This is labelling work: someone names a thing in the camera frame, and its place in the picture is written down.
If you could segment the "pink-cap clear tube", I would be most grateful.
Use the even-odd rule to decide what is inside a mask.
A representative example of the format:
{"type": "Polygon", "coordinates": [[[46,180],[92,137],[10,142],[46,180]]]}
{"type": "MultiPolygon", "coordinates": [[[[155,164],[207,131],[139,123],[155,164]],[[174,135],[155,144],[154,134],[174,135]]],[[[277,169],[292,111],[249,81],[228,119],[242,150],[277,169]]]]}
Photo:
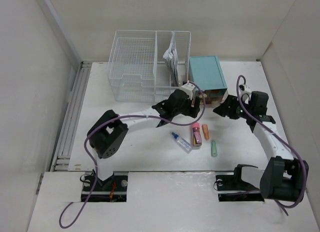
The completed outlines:
{"type": "Polygon", "coordinates": [[[199,149],[202,146],[200,124],[198,122],[191,125],[191,142],[194,149],[199,149]]]}

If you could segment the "clear blue-cap spray bottle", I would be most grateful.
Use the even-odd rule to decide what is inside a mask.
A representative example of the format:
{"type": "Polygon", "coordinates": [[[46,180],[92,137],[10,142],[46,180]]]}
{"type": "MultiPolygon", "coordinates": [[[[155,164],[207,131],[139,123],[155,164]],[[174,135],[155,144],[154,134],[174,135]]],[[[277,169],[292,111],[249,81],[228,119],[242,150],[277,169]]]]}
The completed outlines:
{"type": "Polygon", "coordinates": [[[172,137],[174,138],[175,142],[186,152],[190,153],[192,151],[192,146],[189,142],[187,142],[183,137],[175,132],[171,132],[172,137]]]}

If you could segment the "grey setup guide booklet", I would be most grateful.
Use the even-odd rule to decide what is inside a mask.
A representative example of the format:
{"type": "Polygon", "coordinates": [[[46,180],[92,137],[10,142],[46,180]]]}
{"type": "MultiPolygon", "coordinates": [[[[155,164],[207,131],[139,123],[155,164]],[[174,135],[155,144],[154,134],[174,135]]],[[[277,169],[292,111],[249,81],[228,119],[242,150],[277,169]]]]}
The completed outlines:
{"type": "Polygon", "coordinates": [[[162,58],[169,69],[171,85],[173,87],[180,87],[183,84],[183,79],[178,68],[179,60],[175,32],[172,32],[169,47],[164,52],[162,58]]]}

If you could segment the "clear drawer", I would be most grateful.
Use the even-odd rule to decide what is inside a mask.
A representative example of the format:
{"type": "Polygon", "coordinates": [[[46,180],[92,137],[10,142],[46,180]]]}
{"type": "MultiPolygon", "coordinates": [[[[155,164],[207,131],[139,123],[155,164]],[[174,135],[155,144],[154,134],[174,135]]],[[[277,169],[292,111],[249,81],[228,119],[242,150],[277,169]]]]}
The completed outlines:
{"type": "Polygon", "coordinates": [[[197,96],[200,98],[200,104],[215,108],[223,102],[226,90],[211,89],[211,90],[203,90],[202,93],[203,94],[201,94],[200,92],[197,92],[197,96]]]}

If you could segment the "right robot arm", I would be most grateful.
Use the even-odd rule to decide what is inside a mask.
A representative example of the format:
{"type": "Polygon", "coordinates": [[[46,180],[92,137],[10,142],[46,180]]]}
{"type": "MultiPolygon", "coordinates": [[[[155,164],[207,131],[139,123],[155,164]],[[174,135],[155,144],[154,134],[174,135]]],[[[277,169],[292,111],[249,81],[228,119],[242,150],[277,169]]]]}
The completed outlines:
{"type": "Polygon", "coordinates": [[[243,189],[248,184],[259,189],[264,199],[299,203],[306,188],[309,166],[280,140],[274,118],[267,115],[268,100],[268,94],[261,91],[253,91],[247,104],[240,102],[236,96],[228,95],[213,110],[221,117],[245,119],[268,160],[264,170],[253,165],[237,165],[231,182],[237,189],[243,189]]]}

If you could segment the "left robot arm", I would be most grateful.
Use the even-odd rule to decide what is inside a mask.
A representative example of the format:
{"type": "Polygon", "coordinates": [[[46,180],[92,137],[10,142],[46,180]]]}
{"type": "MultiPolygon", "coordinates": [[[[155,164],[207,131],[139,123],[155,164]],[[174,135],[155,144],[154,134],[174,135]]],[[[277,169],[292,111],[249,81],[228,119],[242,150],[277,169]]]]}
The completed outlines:
{"type": "Polygon", "coordinates": [[[90,156],[94,163],[94,186],[103,191],[111,187],[114,171],[110,166],[101,165],[101,162],[119,150],[127,134],[167,124],[183,126],[182,123],[173,122],[173,118],[179,115],[198,121],[200,102],[199,96],[176,89],[168,99],[144,111],[126,115],[119,115],[112,109],[106,111],[87,132],[84,142],[87,153],[87,145],[96,153],[96,156],[90,156]]]}

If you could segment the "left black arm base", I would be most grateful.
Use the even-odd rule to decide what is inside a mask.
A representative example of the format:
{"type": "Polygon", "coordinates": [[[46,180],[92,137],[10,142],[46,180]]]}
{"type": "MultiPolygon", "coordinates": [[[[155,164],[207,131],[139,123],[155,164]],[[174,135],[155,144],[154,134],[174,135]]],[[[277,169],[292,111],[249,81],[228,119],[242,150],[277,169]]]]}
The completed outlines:
{"type": "MultiPolygon", "coordinates": [[[[82,182],[81,202],[85,202],[95,180],[95,172],[85,173],[79,179],[82,182]]],[[[98,179],[88,202],[122,203],[127,201],[128,172],[114,172],[105,181],[98,179]]]]}

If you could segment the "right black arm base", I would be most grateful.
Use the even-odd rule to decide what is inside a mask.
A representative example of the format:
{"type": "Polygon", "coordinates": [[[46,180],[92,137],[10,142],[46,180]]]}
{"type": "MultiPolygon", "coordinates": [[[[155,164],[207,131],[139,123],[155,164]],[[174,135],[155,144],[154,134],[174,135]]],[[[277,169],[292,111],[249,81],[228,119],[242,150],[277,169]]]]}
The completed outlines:
{"type": "Polygon", "coordinates": [[[213,188],[218,192],[219,202],[264,202],[259,189],[241,179],[243,168],[254,168],[248,164],[238,164],[233,174],[220,173],[215,176],[213,188]]]}

